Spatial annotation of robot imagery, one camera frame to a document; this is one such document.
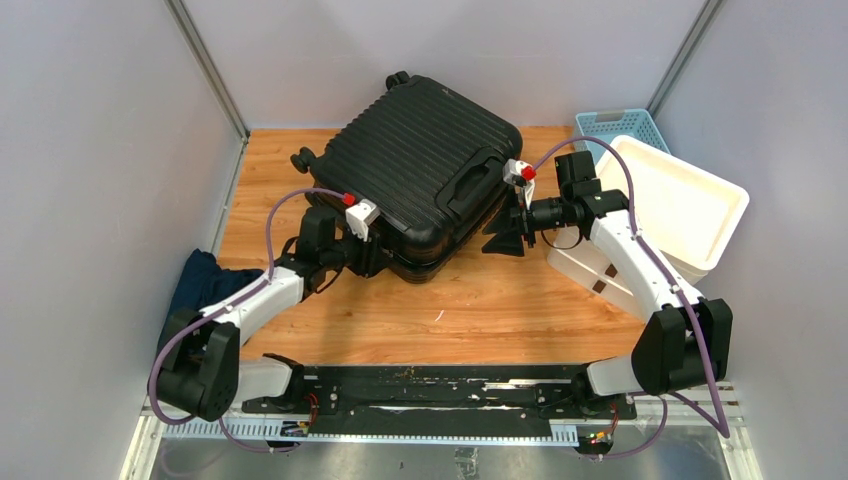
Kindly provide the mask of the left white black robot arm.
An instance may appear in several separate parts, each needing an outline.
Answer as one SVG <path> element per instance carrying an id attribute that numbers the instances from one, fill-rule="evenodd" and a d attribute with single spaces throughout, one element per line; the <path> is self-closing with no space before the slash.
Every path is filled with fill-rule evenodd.
<path id="1" fill-rule="evenodd" d="M 217 421 L 232 405 L 255 399 L 268 399 L 283 413 L 298 411 L 306 400 L 304 366 L 279 354 L 243 361 L 241 348 L 277 315 L 328 288 L 329 274 L 378 271 L 378 235 L 371 225 L 380 214 L 368 200 L 342 213 L 310 207 L 298 236 L 267 271 L 217 303 L 175 312 L 148 381 L 161 420 L 177 422 L 164 414 L 164 404 L 185 412 L 186 421 Z"/>

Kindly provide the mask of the white three-drawer storage unit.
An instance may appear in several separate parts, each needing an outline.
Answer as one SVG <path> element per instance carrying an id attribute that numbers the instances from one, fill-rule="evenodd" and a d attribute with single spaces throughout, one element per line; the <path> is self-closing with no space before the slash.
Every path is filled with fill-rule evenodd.
<path id="1" fill-rule="evenodd" d="M 740 186 L 627 135 L 609 142 L 624 159 L 636 195 L 636 216 L 648 239 L 689 284 L 719 263 L 749 204 Z M 590 293 L 639 317 L 641 311 L 618 267 L 575 227 L 558 232 L 549 265 Z"/>

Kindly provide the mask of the black ribbed hard-shell suitcase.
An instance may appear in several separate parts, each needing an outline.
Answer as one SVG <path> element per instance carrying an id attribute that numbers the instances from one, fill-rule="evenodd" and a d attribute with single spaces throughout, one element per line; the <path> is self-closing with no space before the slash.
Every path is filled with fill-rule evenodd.
<path id="1" fill-rule="evenodd" d="M 312 176 L 313 206 L 343 212 L 344 193 L 373 202 L 386 269 L 425 283 L 500 208 L 504 164 L 522 147 L 508 121 L 430 77 L 399 71 L 322 154 L 303 147 L 291 162 Z"/>

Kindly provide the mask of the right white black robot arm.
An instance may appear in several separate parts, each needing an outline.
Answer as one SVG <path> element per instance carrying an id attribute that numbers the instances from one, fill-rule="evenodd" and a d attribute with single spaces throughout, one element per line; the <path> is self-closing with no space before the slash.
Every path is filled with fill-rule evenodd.
<path id="1" fill-rule="evenodd" d="M 483 252 L 521 257 L 536 234 L 575 227 L 578 237 L 603 253 L 632 293 L 645 327 L 631 353 L 585 365 L 571 403 L 596 417 L 611 397 L 642 392 L 671 394 L 707 386 L 726 374 L 733 314 L 722 299 L 709 300 L 675 273 L 638 226 L 631 195 L 605 190 L 586 152 L 556 158 L 559 193 L 530 200 L 536 169 L 510 159 L 503 180 L 510 186 L 501 210 L 484 229 Z"/>

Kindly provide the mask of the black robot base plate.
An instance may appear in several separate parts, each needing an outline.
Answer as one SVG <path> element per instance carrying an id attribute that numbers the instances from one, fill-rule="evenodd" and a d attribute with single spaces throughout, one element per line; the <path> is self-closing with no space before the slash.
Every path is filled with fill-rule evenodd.
<path id="1" fill-rule="evenodd" d="M 308 414 L 313 436 L 436 441 L 545 441 L 552 426 L 633 420 L 624 396 L 592 400 L 577 364 L 313 365 L 300 400 L 255 398 L 238 413 Z"/>

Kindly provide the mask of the light blue plastic basket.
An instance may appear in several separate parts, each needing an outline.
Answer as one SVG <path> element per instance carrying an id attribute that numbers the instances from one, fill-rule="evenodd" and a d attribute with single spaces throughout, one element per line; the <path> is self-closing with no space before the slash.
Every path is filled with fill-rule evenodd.
<path id="1" fill-rule="evenodd" d="M 620 135 L 631 136 L 656 149 L 670 150 L 653 117 L 645 109 L 583 112 L 575 116 L 574 136 L 591 136 L 610 144 Z"/>

